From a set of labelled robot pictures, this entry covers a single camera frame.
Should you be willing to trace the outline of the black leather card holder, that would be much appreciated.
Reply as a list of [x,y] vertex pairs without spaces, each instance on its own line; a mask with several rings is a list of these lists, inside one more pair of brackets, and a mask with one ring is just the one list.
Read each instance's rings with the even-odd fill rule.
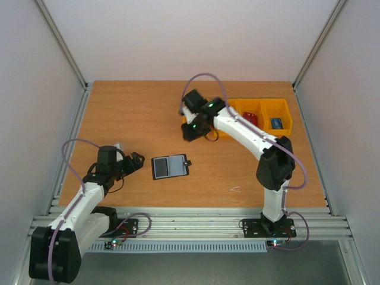
[[154,157],[151,159],[153,180],[188,176],[191,165],[186,154]]

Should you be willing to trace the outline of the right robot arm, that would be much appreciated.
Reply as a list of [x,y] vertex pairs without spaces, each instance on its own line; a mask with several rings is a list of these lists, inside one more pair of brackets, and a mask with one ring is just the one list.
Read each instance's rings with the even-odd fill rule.
[[264,187],[261,228],[267,236],[281,231],[286,219],[284,199],[295,169],[290,140],[260,130],[223,99],[208,101],[196,90],[181,98],[179,114],[186,119],[181,125],[184,140],[191,142],[214,129],[228,134],[254,155],[258,160],[256,178]]

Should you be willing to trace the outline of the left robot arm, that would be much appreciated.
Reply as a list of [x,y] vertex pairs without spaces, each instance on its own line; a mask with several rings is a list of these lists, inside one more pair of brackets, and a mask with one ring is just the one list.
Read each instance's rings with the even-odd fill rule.
[[141,169],[144,156],[125,155],[120,145],[98,150],[97,161],[80,179],[81,186],[64,211],[48,226],[38,226],[31,235],[28,274],[51,283],[72,283],[88,248],[102,234],[114,236],[119,220],[114,208],[99,203],[114,186]]

